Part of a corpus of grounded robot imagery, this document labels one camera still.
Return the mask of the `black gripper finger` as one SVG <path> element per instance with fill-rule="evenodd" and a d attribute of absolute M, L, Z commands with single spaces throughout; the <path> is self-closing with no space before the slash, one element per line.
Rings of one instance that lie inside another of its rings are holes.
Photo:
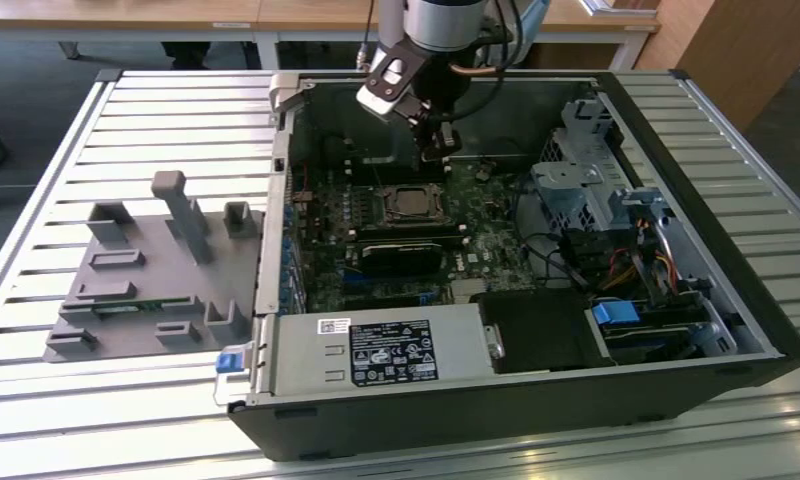
<path fill-rule="evenodd" d="M 451 157 L 462 149 L 462 137 L 453 122 L 443 122 L 438 131 L 438 158 Z"/>
<path fill-rule="evenodd" d="M 431 120 L 421 120 L 414 127 L 415 143 L 421 160 L 425 162 L 441 160 L 442 141 L 439 140 L 441 124 Z"/>

